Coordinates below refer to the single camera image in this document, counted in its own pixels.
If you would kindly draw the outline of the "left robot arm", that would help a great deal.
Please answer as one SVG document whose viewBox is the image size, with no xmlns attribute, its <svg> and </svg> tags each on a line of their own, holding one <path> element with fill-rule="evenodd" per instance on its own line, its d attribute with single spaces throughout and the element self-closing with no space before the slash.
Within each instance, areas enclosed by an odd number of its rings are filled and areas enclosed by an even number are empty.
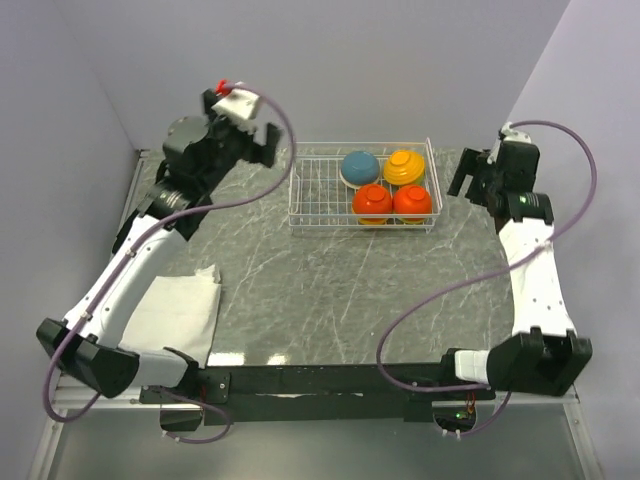
<svg viewBox="0 0 640 480">
<path fill-rule="evenodd" d="M 224 85 L 202 95 L 203 114 L 173 122 L 155 182 L 116 237 L 113 256 L 94 285 L 60 320 L 46 318 L 36 336 L 48 371 L 73 377 L 114 398 L 129 387 L 164 387 L 176 401 L 200 388 L 197 364 L 172 347 L 123 343 L 129 320 L 163 265 L 195 234 L 213 208 L 211 195 L 237 162 L 274 166 L 282 132 L 269 123 L 254 139 L 264 101 L 255 89 Z"/>
</svg>

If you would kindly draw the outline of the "white wire dish rack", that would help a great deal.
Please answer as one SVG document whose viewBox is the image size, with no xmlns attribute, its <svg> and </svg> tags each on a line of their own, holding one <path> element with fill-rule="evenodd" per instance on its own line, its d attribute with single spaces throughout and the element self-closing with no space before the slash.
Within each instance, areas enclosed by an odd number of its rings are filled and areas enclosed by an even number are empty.
<svg viewBox="0 0 640 480">
<path fill-rule="evenodd" d="M 432 212 L 419 214 L 419 223 L 404 223 L 398 214 L 385 216 L 383 224 L 363 224 L 352 211 L 356 190 L 340 179 L 341 163 L 350 153 L 367 151 L 384 165 L 399 150 L 416 152 L 425 160 L 421 186 L 430 194 Z M 301 142 L 289 174 L 289 226 L 294 231 L 422 230 L 430 232 L 442 211 L 442 194 L 430 139 L 421 142 Z"/>
</svg>

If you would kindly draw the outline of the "large orange bowl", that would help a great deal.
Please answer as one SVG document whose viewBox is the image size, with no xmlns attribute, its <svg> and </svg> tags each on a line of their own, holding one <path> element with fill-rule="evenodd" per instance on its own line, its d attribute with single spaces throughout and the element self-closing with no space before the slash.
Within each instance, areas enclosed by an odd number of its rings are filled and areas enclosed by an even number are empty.
<svg viewBox="0 0 640 480">
<path fill-rule="evenodd" d="M 402 187 L 412 185 L 425 168 L 426 162 L 420 153 L 397 150 L 385 161 L 382 176 L 388 184 Z"/>
</svg>

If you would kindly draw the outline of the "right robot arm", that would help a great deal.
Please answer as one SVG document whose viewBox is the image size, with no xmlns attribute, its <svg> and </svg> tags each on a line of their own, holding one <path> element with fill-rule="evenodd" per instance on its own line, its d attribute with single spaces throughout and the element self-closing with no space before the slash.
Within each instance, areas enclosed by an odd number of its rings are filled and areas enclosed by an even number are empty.
<svg viewBox="0 0 640 480">
<path fill-rule="evenodd" d="M 460 398 L 473 383 L 494 390 L 560 397 L 592 357 L 565 306 L 554 250 L 549 197 L 533 186 L 539 149 L 504 139 L 493 150 L 466 148 L 448 192 L 465 188 L 472 204 L 487 209 L 511 266 L 512 335 L 489 350 L 450 349 L 452 365 L 438 374 L 440 391 Z"/>
</svg>

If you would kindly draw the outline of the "patterned white blue bowl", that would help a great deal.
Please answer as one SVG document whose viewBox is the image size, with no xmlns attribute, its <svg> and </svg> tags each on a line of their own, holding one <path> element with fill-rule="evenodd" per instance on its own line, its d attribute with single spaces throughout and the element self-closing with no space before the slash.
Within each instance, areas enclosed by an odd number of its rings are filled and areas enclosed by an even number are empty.
<svg viewBox="0 0 640 480">
<path fill-rule="evenodd" d="M 351 181 L 347 180 L 342 173 L 339 174 L 339 178 L 340 178 L 341 182 L 347 188 L 352 189 L 354 191 L 358 191 L 359 189 L 361 189 L 362 187 L 364 187 L 366 185 L 379 184 L 379 178 L 375 178 L 373 181 L 365 182 L 365 183 L 354 183 L 354 182 L 351 182 Z"/>
</svg>

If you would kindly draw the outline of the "dark blue bowl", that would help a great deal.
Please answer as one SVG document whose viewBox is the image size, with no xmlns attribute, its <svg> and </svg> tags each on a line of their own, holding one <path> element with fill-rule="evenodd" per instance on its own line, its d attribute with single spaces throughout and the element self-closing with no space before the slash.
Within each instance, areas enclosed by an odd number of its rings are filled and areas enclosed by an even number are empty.
<svg viewBox="0 0 640 480">
<path fill-rule="evenodd" d="M 351 182 L 365 183 L 379 178 L 380 165 L 373 154 L 366 151 L 354 151 L 343 158 L 340 173 Z"/>
</svg>

